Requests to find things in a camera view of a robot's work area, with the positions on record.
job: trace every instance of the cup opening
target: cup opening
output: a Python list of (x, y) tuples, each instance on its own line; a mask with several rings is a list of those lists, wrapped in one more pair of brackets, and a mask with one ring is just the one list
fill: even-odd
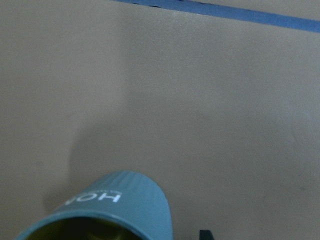
[(26, 240), (141, 240), (126, 228), (99, 218), (72, 217), (54, 221)]

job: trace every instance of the blue tape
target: blue tape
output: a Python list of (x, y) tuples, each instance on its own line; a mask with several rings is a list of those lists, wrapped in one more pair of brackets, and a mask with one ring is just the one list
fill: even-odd
[(194, 14), (320, 33), (320, 21), (190, 0), (116, 0)]

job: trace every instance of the painter's tape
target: painter's tape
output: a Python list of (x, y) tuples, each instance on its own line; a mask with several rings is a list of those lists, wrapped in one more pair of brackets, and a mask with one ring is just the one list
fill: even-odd
[(235, 19), (320, 33), (320, 21), (189, 0), (116, 0), (118, 2)]

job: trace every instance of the cup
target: cup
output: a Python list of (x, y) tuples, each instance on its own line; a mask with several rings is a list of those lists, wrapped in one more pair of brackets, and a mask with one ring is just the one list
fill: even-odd
[(16, 240), (173, 240), (168, 201), (147, 176), (117, 171), (67, 200)]

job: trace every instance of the blue line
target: blue line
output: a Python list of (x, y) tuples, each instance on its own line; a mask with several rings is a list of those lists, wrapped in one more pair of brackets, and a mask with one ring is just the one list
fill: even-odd
[(320, 33), (320, 21), (190, 0), (116, 0), (118, 2), (209, 15)]

